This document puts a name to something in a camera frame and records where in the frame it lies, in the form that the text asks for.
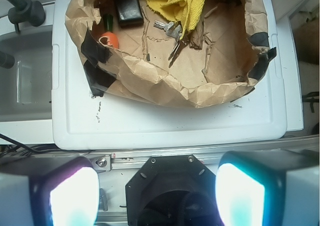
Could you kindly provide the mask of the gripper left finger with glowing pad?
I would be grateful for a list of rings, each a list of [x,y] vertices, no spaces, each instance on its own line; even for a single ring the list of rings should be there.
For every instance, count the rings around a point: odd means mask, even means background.
[[[0,160],[1,225],[94,225],[99,176],[78,157]]]

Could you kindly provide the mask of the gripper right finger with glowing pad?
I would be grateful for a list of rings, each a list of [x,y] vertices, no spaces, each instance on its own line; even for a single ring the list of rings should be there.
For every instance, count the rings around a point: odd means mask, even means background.
[[[225,225],[319,225],[319,185],[318,151],[228,151],[215,197]]]

